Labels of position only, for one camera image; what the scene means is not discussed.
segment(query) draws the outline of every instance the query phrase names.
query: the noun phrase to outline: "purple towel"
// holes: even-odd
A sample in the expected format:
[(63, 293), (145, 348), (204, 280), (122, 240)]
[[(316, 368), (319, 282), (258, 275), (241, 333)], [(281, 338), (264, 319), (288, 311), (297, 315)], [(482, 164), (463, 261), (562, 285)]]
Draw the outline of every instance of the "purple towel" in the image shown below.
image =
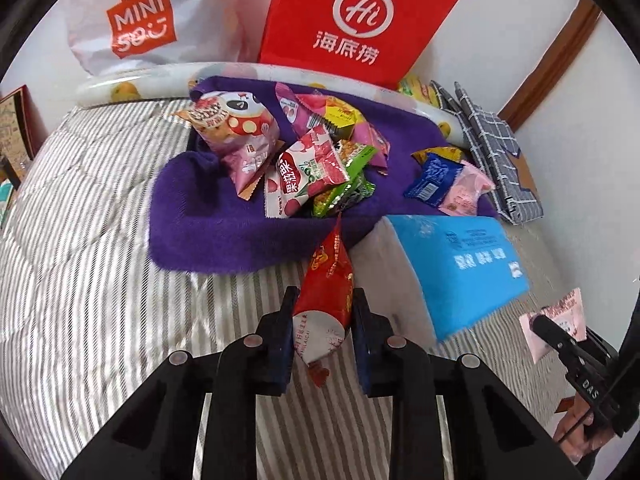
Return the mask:
[[(191, 93), (214, 90), (253, 93), (280, 125), (280, 138), (287, 146), (296, 140), (278, 103), (275, 83), (253, 79), (211, 77)], [(296, 93), (315, 89), (290, 85)], [(446, 142), (436, 124), (387, 105), (339, 92), (324, 91), (358, 108), (391, 143), (389, 176), (366, 169), (376, 184), (371, 198), (343, 214), (342, 236), (347, 247), (360, 241), (380, 217), (387, 214), (437, 215), (437, 209), (402, 192), (420, 175), (411, 153)], [(495, 212), (485, 197), (478, 211)], [(172, 158), (156, 180), (149, 217), (149, 253), (163, 269), (195, 272), (252, 272), (283, 262), (308, 258), (334, 225), (335, 218), (264, 217), (264, 186), (260, 183), (251, 200), (236, 196), (234, 184), (219, 167), (194, 130), (188, 150)]]

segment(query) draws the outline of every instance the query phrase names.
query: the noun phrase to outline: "bed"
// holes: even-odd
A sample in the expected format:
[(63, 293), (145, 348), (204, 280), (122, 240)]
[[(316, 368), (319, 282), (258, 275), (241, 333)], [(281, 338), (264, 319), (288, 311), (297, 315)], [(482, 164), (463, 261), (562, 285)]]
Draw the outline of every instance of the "bed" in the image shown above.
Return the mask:
[[(0, 412), (47, 479), (60, 477), (171, 351), (222, 350), (277, 310), (287, 285), (305, 273), (302, 261), (206, 275), (162, 270), (149, 259), (154, 179), (189, 135), (171, 115), (188, 101), (158, 97), (70, 111), (1, 233)], [(546, 424), (564, 394), (563, 368), (555, 355), (532, 364), (518, 316), (568, 289), (535, 224), (505, 229), (530, 292), (431, 351), (477, 354)], [(389, 399), (362, 396), (350, 341), (329, 368), (327, 386), (316, 389), (295, 359), (286, 395), (258, 398), (261, 479), (387, 478)]]

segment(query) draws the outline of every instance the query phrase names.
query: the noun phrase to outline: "pink candy wrapper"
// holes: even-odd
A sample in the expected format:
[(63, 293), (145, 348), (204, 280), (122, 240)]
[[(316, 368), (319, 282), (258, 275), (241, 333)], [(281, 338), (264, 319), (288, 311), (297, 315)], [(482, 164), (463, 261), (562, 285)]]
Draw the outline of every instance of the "pink candy wrapper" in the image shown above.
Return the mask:
[(342, 184), (349, 175), (329, 134), (316, 126), (294, 142), (271, 166), (264, 181), (264, 212), (267, 218), (288, 218), (309, 199), (330, 186)]
[(534, 364), (551, 352), (551, 346), (546, 344), (531, 330), (531, 321), (538, 315), (547, 316), (556, 325), (567, 332), (576, 341), (587, 339), (587, 325), (584, 321), (584, 307), (579, 288), (574, 288), (555, 305), (546, 306), (540, 314), (529, 313), (520, 316), (520, 325), (524, 332), (529, 351)]
[(337, 97), (321, 93), (295, 94), (283, 83), (276, 83), (276, 97), (298, 137), (302, 137), (309, 128), (318, 124), (334, 124), (337, 129), (348, 132), (344, 135), (339, 134), (340, 138), (373, 146), (377, 151), (369, 164), (386, 170), (390, 145), (357, 108)]
[(267, 108), (249, 92), (209, 92), (175, 115), (193, 125), (228, 169), (238, 196), (249, 200), (280, 137)]
[(466, 160), (460, 163), (464, 168), (453, 181), (438, 209), (450, 216), (476, 216), (478, 199), (482, 194), (494, 190), (495, 186), (482, 171)]

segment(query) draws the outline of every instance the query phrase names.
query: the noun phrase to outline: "hi logo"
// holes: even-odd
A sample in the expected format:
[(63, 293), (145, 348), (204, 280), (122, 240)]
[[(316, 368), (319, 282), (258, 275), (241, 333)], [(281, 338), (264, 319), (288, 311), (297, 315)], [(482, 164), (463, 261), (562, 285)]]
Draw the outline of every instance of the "hi logo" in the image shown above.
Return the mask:
[(177, 41), (171, 0), (121, 0), (107, 17), (111, 50), (120, 59)]
[(354, 38), (374, 38), (391, 25), (391, 0), (335, 0), (334, 21), (341, 31)]

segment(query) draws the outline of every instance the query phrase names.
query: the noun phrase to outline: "screw head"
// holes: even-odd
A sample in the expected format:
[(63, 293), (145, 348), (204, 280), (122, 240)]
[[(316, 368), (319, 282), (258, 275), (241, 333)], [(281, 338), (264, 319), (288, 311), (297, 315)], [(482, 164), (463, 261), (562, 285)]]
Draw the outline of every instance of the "screw head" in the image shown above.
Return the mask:
[(386, 344), (395, 349), (404, 348), (406, 346), (406, 339), (401, 335), (393, 335), (386, 340)]
[(247, 348), (258, 348), (262, 344), (262, 338), (257, 334), (249, 334), (244, 338), (244, 346)]
[(480, 358), (477, 355), (465, 354), (460, 359), (463, 367), (465, 368), (478, 368), (480, 366)]
[(169, 362), (174, 366), (185, 364), (185, 362), (187, 362), (187, 359), (189, 359), (189, 354), (187, 354), (187, 352), (184, 352), (183, 350), (177, 350), (169, 356)]

